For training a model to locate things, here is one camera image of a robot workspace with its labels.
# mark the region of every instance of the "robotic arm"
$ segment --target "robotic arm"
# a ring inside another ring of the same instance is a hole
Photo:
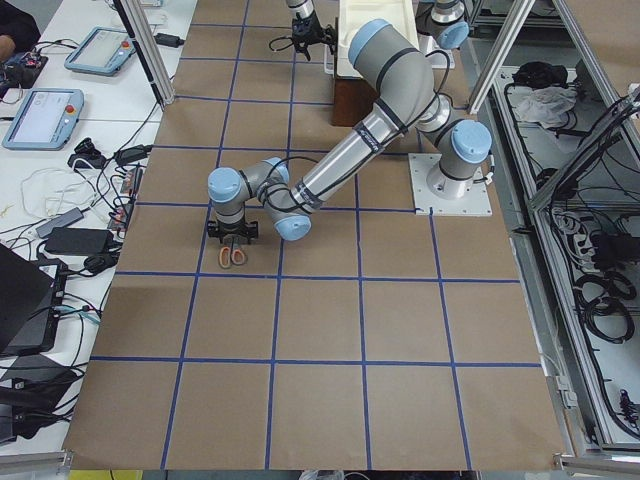
[[[491,135],[478,122],[453,118],[446,98],[434,93],[432,68],[418,50],[378,19],[355,35],[349,60],[380,93],[372,112],[293,187],[288,186],[284,160],[278,158],[240,171],[215,169],[208,180],[216,216],[209,224],[209,236],[220,241],[227,235],[257,237],[257,224],[246,223],[244,206],[256,197],[283,239],[304,237],[311,228],[309,215],[421,119],[421,131],[440,145],[438,172],[447,180],[446,195],[453,198],[454,187],[459,189],[461,182],[472,178],[487,157]]]
[[[334,53],[337,43],[335,29],[331,25],[322,28],[318,15],[313,6],[313,0],[286,0],[291,20],[291,43],[296,52],[304,54],[307,60],[311,60],[309,46],[316,43],[324,43]]]
[[[416,28],[418,33],[432,37],[440,48],[459,48],[469,36],[464,0],[420,0]]]

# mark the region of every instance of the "plug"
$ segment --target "plug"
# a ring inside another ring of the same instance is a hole
[[[164,45],[165,47],[178,48],[180,45],[184,45],[184,40],[177,35],[169,35],[166,33],[156,33],[155,37],[158,45]]]
[[[152,145],[136,145],[135,147],[125,148],[114,153],[113,159],[122,167],[128,163],[147,158],[152,148]]]
[[[84,261],[84,268],[89,273],[97,275],[106,269],[114,267],[118,263],[119,255],[117,253],[101,253],[87,257]]]

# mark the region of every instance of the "white cloth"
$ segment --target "white cloth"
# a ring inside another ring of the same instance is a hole
[[[515,108],[523,122],[537,122],[544,128],[561,127],[567,123],[567,112],[576,104],[575,90],[548,87],[534,90]]]

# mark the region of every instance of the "blue joint cap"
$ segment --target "blue joint cap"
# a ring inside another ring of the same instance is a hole
[[[451,50],[453,48],[458,48],[462,45],[467,37],[469,36],[469,24],[465,21],[454,23],[450,27],[446,28],[444,32],[442,32],[438,38],[436,38],[436,42],[438,42],[438,46],[440,48],[444,48],[445,50]]]
[[[306,215],[292,215],[273,225],[280,236],[289,242],[300,240],[311,230],[311,219]]]
[[[349,46],[349,61],[351,62],[351,65],[355,67],[360,52],[365,45],[369,43],[369,40],[371,40],[380,30],[389,25],[391,24],[386,20],[376,18],[375,20],[371,20],[360,27],[360,30],[358,30],[358,33],[353,37],[351,45]]]
[[[482,163],[491,149],[491,133],[480,122],[463,120],[453,128],[451,144],[467,163]]]
[[[217,203],[236,198],[242,188],[242,177],[233,168],[216,168],[209,174],[209,197]]]
[[[278,165],[278,163],[282,162],[276,167],[276,170],[282,177],[282,180],[284,180],[284,183],[289,183],[289,169],[287,168],[287,164],[283,162],[281,158],[271,157],[263,160],[263,162],[268,163],[269,165],[273,165],[274,167]]]

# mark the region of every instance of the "black bag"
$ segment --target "black bag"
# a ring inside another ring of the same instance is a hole
[[[562,65],[551,65],[545,62],[525,63],[513,74],[516,85],[524,85],[534,90],[547,88],[551,85],[567,87],[569,74]]]

